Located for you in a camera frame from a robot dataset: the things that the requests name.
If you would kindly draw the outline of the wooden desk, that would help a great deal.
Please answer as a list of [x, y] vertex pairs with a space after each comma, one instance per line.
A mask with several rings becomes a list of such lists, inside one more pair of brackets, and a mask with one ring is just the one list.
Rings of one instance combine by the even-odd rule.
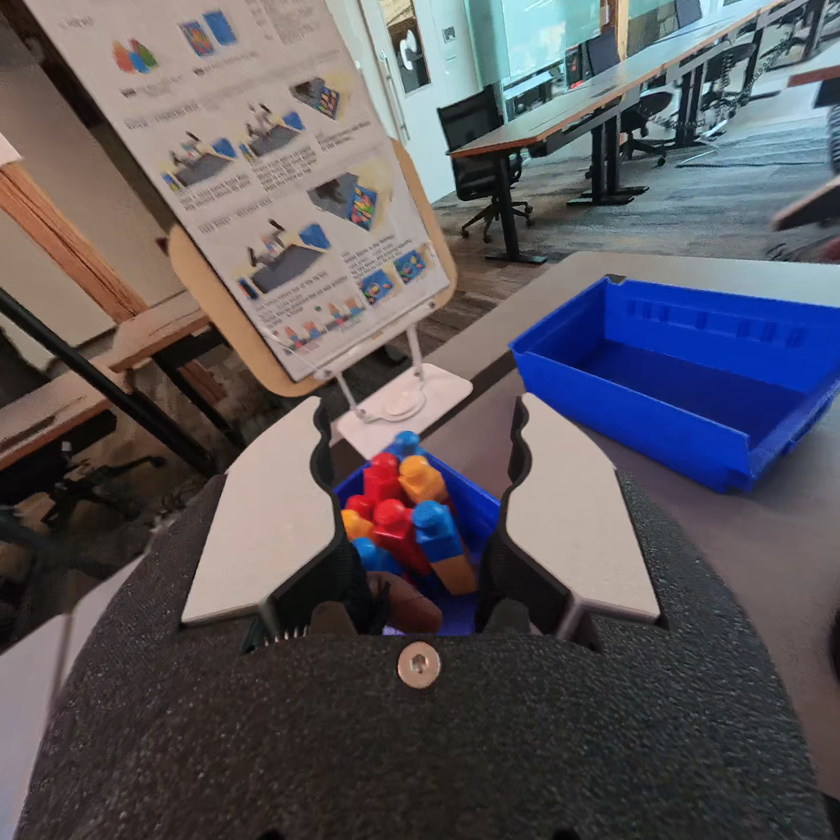
[[118, 325], [103, 364], [123, 373], [153, 361], [195, 407], [209, 415], [226, 394], [197, 360], [226, 345], [205, 311], [184, 290]]
[[79, 374], [67, 372], [1, 410], [1, 469], [15, 465], [112, 403]]

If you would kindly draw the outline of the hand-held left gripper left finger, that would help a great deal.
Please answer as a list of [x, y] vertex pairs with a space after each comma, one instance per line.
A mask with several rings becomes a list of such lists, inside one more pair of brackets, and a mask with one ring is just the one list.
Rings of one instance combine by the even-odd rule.
[[333, 491], [331, 424], [310, 396], [227, 469], [182, 610], [184, 627], [255, 618], [266, 641], [301, 637], [336, 602], [353, 630], [378, 635], [389, 592], [375, 595]]

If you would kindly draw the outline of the black pole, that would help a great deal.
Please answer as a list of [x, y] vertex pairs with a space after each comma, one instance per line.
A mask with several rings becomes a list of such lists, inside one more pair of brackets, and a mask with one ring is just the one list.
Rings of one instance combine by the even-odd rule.
[[4, 289], [1, 312], [195, 471], [208, 479], [219, 473], [215, 458], [143, 393], [124, 391]]

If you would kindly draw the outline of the black office chair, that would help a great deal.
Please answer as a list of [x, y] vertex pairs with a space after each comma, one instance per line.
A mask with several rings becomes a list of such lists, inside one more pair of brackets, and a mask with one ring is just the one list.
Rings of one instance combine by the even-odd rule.
[[515, 201], [511, 196], [522, 175], [519, 147], [493, 151], [478, 146], [474, 152], [463, 153], [463, 149], [479, 144], [505, 123], [493, 85], [438, 108], [437, 116], [446, 141], [458, 200], [463, 203], [487, 200], [487, 205], [461, 226], [461, 237], [467, 238], [469, 230], [482, 222], [482, 241], [488, 245], [491, 241], [490, 227], [499, 222], [505, 248], [489, 255], [489, 259], [533, 265], [545, 263], [545, 257], [522, 251], [518, 245], [515, 217], [522, 218], [529, 228], [533, 225], [532, 205], [527, 201]]
[[[617, 66], [621, 62], [618, 53], [614, 28], [608, 28], [600, 35], [588, 40], [584, 45], [586, 58], [589, 60], [591, 74], [598, 76]], [[646, 140], [648, 124], [653, 117], [661, 114], [671, 104], [673, 94], [668, 91], [656, 91], [640, 97], [638, 102], [621, 115], [621, 135], [623, 137], [619, 151], [623, 161], [632, 160], [635, 152], [642, 152], [656, 158], [657, 167], [667, 162], [667, 150], [661, 143]]]

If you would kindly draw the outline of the long office desk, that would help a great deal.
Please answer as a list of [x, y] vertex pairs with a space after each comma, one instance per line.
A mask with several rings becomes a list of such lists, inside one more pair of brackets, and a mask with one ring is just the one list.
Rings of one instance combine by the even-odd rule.
[[688, 144], [707, 64], [727, 50], [723, 40], [755, 24], [753, 43], [758, 44], [769, 25], [809, 5], [814, 9], [804, 52], [809, 55], [823, 23], [825, 2], [736, 2], [660, 39], [562, 97], [505, 123], [480, 143], [463, 149], [463, 153], [474, 152], [478, 146], [491, 151], [512, 151], [515, 147], [528, 151], [533, 146], [543, 146], [546, 154], [552, 154], [589, 133], [590, 190], [572, 199], [570, 204], [627, 205], [646, 188], [621, 186], [620, 118], [622, 112], [638, 102], [644, 85], [661, 76], [667, 81], [681, 79], [678, 135], [680, 143]]

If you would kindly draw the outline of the instruction poster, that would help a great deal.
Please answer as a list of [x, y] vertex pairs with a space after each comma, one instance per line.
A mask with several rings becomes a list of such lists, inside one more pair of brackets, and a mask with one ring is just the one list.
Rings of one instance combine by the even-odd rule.
[[292, 381], [449, 287], [325, 2], [26, 4]]

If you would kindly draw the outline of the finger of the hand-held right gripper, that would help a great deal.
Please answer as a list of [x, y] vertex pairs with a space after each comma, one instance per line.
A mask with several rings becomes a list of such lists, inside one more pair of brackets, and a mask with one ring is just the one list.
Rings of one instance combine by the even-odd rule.
[[839, 176], [782, 208], [771, 219], [775, 231], [812, 224], [831, 223], [839, 218]]

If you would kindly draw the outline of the person's left hand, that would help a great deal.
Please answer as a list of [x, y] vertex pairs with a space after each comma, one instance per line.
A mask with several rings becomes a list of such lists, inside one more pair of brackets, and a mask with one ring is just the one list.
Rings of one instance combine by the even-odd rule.
[[435, 635], [443, 625], [440, 608], [410, 582], [390, 572], [370, 571], [366, 581], [378, 624], [402, 634]]

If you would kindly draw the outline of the wooden display board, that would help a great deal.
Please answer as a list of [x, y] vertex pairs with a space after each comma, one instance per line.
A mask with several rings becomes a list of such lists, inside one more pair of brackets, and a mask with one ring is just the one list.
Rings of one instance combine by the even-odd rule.
[[429, 243], [437, 263], [446, 274], [448, 285], [435, 297], [417, 303], [402, 316], [392, 319], [369, 337], [351, 345], [345, 353], [336, 356], [333, 362], [316, 369], [299, 382], [289, 377], [269, 347], [266, 337], [237, 304], [190, 235], [177, 225], [171, 229], [167, 253], [174, 273], [211, 325], [221, 333], [226, 344], [238, 354], [257, 381], [269, 392], [286, 397], [314, 393], [320, 386], [335, 380], [353, 364], [380, 349], [397, 335], [414, 333], [420, 321], [447, 305], [455, 294], [458, 279], [455, 260], [427, 199], [414, 162], [398, 140], [391, 138], [390, 142], [402, 178], [423, 220]]

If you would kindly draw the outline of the wooden post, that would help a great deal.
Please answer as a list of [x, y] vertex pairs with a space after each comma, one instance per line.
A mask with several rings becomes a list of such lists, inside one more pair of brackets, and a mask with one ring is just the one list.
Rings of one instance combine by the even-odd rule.
[[149, 310], [18, 162], [2, 165], [1, 209], [111, 320], [121, 324]]

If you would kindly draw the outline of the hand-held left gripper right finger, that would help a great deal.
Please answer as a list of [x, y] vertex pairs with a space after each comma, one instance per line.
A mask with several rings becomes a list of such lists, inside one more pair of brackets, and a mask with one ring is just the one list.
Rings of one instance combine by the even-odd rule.
[[595, 616], [661, 624], [661, 605], [613, 462], [536, 395], [517, 398], [510, 486], [479, 568], [476, 630], [503, 618], [595, 640]]

